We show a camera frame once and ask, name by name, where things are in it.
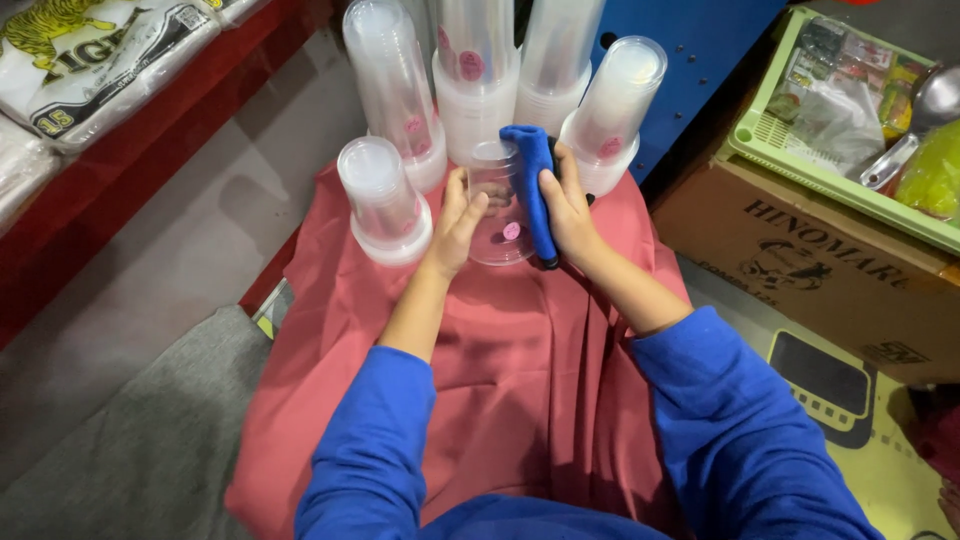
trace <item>cardboard box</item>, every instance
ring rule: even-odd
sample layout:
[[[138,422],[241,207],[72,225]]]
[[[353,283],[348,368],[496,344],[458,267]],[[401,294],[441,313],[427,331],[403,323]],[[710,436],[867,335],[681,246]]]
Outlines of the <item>cardboard box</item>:
[[[958,258],[746,160],[653,212],[660,239],[904,383],[960,382]]]

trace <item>blue shirt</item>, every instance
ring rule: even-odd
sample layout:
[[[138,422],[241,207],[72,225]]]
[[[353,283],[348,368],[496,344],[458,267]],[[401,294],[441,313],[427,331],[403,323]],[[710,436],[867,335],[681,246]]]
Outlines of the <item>blue shirt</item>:
[[[701,539],[882,540],[786,382],[712,308],[633,344],[654,386],[666,470]],[[300,500],[297,540],[659,540],[643,524],[485,495],[420,528],[436,392],[415,356],[373,347],[330,419]]]

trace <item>red shelf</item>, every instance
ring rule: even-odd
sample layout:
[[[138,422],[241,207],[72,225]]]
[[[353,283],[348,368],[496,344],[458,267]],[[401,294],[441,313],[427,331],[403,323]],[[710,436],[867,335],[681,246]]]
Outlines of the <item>red shelf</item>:
[[[273,0],[63,170],[0,237],[0,349],[313,34],[306,0]]]

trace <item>metal spoon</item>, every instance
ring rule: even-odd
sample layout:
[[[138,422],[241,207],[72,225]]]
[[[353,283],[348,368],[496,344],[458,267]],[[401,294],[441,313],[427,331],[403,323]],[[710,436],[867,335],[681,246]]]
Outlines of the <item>metal spoon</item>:
[[[890,182],[927,132],[960,119],[960,65],[942,67],[918,84],[906,135],[860,175],[860,183],[870,189],[880,189]]]

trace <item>blue microfiber towel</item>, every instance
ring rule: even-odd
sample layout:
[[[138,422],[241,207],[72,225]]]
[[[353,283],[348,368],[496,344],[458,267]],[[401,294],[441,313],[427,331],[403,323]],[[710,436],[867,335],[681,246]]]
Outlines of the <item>blue microfiber towel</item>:
[[[540,195],[537,176],[543,169],[555,172],[551,145],[543,128],[537,126],[507,126],[500,128],[500,138],[513,142],[523,156],[523,174],[513,186],[516,199],[527,213],[530,235],[533,236],[534,251],[548,270],[557,268],[560,257],[557,245],[550,234],[550,221],[546,203]]]

